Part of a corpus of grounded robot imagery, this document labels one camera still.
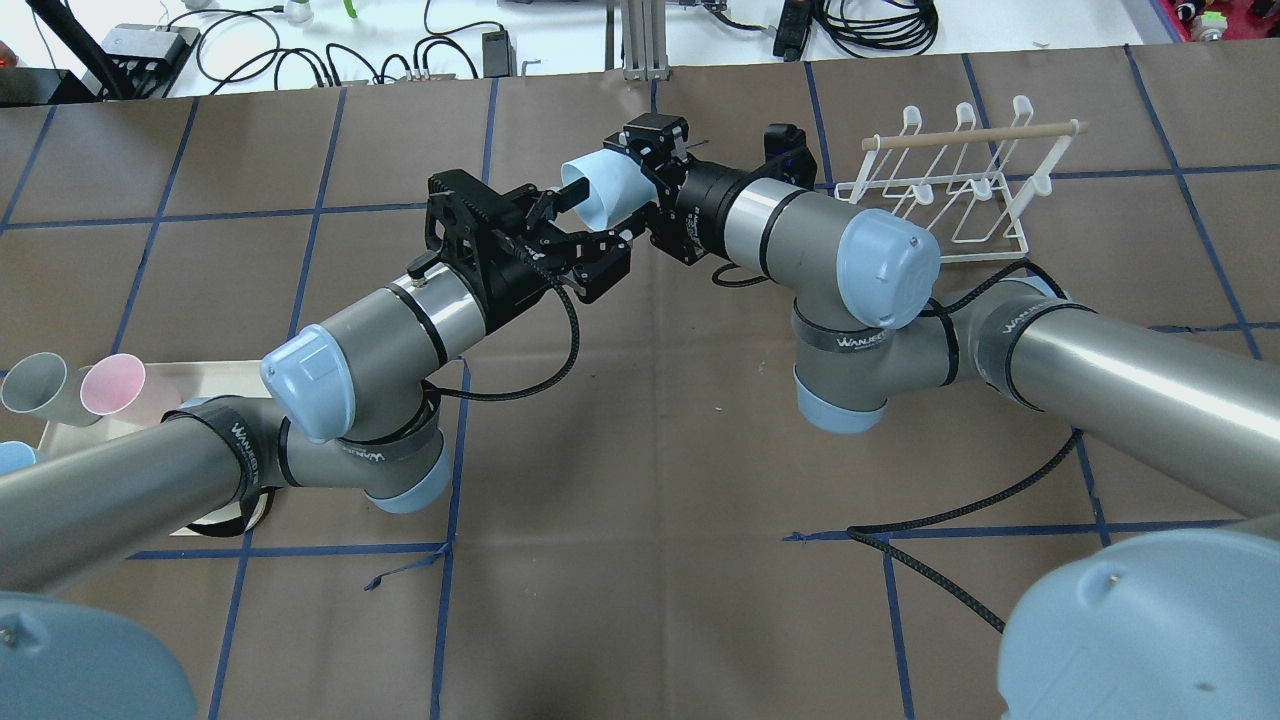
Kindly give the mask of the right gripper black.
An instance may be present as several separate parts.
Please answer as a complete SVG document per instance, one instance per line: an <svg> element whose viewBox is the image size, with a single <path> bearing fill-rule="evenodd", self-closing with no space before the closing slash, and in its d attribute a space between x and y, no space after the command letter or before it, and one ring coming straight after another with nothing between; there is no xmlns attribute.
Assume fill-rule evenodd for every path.
<svg viewBox="0 0 1280 720"><path fill-rule="evenodd" d="M646 236L650 245L686 265L707 255L727 260L730 209L751 182L773 179L814 188L817 160L806 131L797 126L768 126L764 161L754 170L696 159L689 151L689 135L684 117L645 113L605 137L605 149L628 158L655 186L660 205L644 205L603 231L591 231L591 243L632 247Z"/></svg>

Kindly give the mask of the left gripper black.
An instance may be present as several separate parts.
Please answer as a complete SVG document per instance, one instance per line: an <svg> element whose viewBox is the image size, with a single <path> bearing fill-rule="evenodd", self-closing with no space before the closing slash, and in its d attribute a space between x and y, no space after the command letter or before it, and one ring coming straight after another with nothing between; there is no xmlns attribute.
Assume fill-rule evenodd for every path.
<svg viewBox="0 0 1280 720"><path fill-rule="evenodd" d="M550 278L580 302L594 304L630 273L632 231L553 228L558 215L589 196L589 179L559 190L526 183L499 193L466 170L428 178L426 247L477 300L486 333L539 304L553 288Z"/></svg>

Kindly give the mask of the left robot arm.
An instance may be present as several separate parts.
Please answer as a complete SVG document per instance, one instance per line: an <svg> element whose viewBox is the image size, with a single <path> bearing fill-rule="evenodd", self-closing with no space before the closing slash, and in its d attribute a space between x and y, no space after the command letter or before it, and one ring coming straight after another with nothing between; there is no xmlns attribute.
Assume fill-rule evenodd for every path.
<svg viewBox="0 0 1280 720"><path fill-rule="evenodd" d="M498 193L465 170L428 182L425 252L260 364L264 398L223 395L3 478L3 716L192 719L168 647L58 592L154 537L268 489L360 489L416 512L451 483L430 377L545 292L591 302L630 269L650 201L605 209L596 182Z"/></svg>

